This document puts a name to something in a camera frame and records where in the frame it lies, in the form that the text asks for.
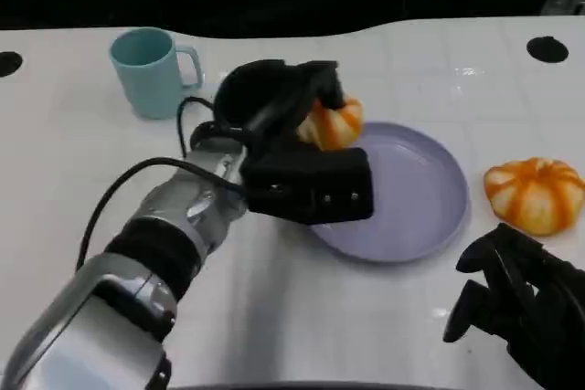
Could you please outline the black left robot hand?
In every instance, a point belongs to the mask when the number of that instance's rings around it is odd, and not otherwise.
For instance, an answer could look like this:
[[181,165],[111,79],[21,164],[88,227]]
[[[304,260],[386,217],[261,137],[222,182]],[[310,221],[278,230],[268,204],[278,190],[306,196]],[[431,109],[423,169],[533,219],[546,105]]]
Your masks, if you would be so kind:
[[214,122],[244,131],[254,146],[299,142],[298,128],[315,103],[333,111],[346,106],[337,67],[337,62],[329,60],[289,65],[282,59],[239,66],[218,88]]

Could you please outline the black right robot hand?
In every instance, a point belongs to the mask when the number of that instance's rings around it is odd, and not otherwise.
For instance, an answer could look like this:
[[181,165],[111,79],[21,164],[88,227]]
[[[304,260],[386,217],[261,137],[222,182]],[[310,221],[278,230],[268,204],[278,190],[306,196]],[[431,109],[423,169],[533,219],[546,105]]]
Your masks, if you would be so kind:
[[501,223],[461,254],[468,280],[443,333],[455,343],[475,327],[506,342],[508,354],[545,389],[584,386],[584,272]]

